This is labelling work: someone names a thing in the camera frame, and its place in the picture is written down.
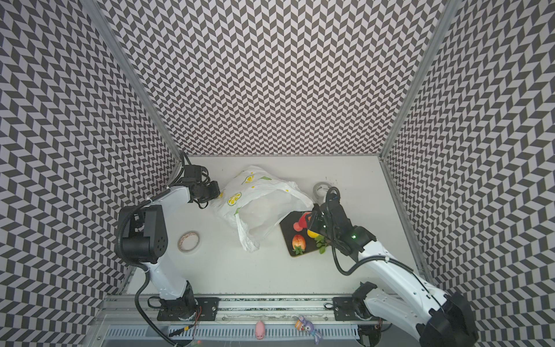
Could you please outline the white plastic bag lemon print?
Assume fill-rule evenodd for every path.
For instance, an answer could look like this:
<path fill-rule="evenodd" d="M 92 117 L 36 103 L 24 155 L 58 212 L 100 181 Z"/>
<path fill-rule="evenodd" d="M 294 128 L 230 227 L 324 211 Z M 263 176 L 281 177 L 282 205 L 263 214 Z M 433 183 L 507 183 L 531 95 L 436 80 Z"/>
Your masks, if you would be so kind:
<path fill-rule="evenodd" d="M 221 189 L 218 198 L 210 202 L 210 209 L 237 232 L 245 251 L 255 252 L 289 213 L 310 211 L 313 204 L 296 182 L 249 166 Z"/>

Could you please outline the fake lemon branch green leaves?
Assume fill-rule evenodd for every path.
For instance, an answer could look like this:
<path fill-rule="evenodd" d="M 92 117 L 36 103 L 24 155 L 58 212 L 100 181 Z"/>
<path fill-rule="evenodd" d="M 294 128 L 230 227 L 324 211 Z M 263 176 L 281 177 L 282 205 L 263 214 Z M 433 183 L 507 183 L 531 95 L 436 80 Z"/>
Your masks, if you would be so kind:
<path fill-rule="evenodd" d="M 313 231 L 310 231 L 310 230 L 307 231 L 307 235 L 308 235 L 309 238 L 311 238 L 315 241 L 315 244 L 316 244 L 316 247 L 319 250 L 319 253 L 324 254 L 325 251 L 326 251 L 326 248 L 330 244 L 329 240 L 326 237 L 324 237 L 323 235 L 318 234 L 318 233 L 313 232 Z"/>

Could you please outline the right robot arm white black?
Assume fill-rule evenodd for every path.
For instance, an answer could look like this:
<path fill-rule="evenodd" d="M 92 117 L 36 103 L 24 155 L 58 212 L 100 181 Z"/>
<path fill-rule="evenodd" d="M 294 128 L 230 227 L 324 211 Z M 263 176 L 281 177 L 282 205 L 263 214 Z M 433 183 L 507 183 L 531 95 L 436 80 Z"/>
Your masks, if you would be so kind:
<path fill-rule="evenodd" d="M 362 226 L 354 226 L 341 205 L 338 188 L 331 187 L 322 205 L 315 205 L 309 230 L 329 242 L 332 254 L 350 257 L 344 276 L 362 267 L 372 269 L 396 294 L 390 296 L 374 283 L 361 284 L 355 300 L 364 313 L 382 318 L 413 336 L 421 346 L 474 346 L 478 329 L 470 302 L 460 293 L 448 294 L 425 281 L 396 259 Z"/>

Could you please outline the red yellow fake strawberry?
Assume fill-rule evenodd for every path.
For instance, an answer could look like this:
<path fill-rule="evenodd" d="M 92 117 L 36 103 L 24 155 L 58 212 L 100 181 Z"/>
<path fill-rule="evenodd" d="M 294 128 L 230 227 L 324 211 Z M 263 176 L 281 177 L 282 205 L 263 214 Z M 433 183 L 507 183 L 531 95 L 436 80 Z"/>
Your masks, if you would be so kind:
<path fill-rule="evenodd" d="M 293 239 L 292 239 L 292 247 L 293 247 L 293 252 L 294 252 L 295 255 L 301 255 L 301 254 L 305 253 L 305 251 L 306 251 L 306 240 L 305 240 L 305 238 L 300 234 L 294 236 Z"/>

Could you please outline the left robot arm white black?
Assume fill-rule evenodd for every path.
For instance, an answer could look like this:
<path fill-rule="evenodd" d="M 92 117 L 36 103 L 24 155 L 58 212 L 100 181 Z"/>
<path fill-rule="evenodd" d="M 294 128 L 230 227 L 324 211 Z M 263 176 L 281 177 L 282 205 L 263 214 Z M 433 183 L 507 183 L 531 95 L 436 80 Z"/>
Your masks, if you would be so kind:
<path fill-rule="evenodd" d="M 177 277 L 166 251 L 169 233 L 165 217 L 182 203 L 194 203 L 204 210 L 218 198 L 218 182 L 207 168 L 194 165 L 187 154 L 179 154 L 180 169 L 161 193 L 136 206 L 123 207 L 116 230 L 116 254 L 131 267 L 144 271 L 146 284 L 158 290 L 157 307 L 165 320 L 194 320 L 202 307 L 197 303 L 192 285 Z"/>

